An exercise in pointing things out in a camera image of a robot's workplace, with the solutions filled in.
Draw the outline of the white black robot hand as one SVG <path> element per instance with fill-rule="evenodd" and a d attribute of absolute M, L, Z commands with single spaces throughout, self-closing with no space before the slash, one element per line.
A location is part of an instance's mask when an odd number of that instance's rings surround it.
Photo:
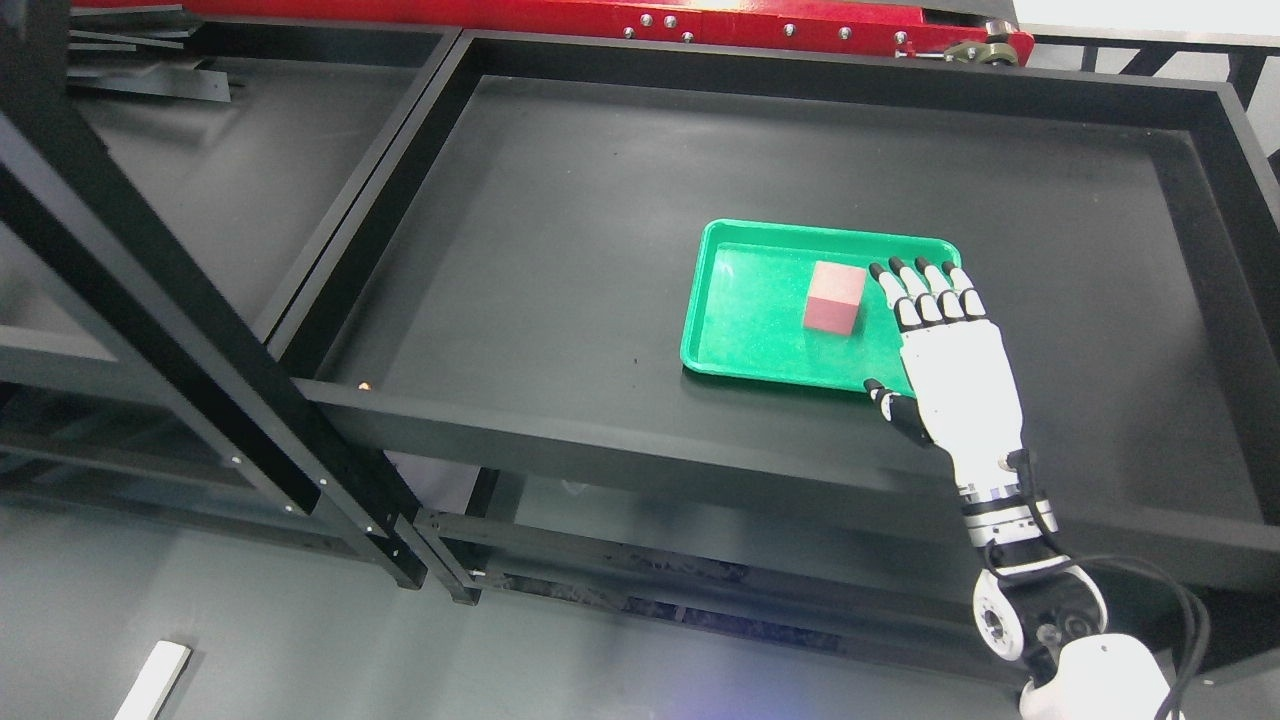
<path fill-rule="evenodd" d="M 882 416 L 918 443 L 946 452 L 968 502 L 1015 495 L 1009 461 L 1024 448 L 1023 411 L 1001 329 L 965 269 L 924 258 L 873 263 L 896 322 L 910 395 L 874 378 L 864 387 Z"/>

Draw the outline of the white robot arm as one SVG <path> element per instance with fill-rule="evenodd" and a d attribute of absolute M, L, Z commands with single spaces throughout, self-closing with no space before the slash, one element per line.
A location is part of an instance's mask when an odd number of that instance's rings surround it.
<path fill-rule="evenodd" d="M 1001 466 L 1016 474 L 998 496 L 965 503 L 982 561 L 972 597 L 975 626 L 998 659 L 1021 665 L 1023 719 L 1183 719 L 1172 684 L 1137 638 L 1112 632 L 1105 596 L 1059 539 L 1050 501 L 1027 451 Z"/>

